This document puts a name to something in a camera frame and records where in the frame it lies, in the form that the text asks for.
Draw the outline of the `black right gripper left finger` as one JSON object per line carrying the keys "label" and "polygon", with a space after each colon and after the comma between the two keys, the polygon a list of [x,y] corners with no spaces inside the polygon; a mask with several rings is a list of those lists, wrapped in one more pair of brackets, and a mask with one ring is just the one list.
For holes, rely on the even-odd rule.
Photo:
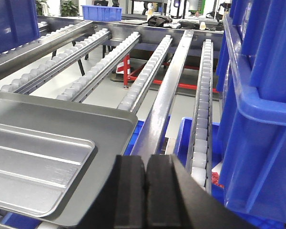
{"label": "black right gripper left finger", "polygon": [[111,173],[77,229],[142,229],[145,170],[140,156],[117,156]]}

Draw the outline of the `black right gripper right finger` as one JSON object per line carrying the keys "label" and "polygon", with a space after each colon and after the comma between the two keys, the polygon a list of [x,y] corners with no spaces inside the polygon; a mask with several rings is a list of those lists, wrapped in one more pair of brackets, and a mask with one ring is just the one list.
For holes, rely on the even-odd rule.
{"label": "black right gripper right finger", "polygon": [[204,191],[174,155],[152,155],[147,165],[149,229],[253,229]]}

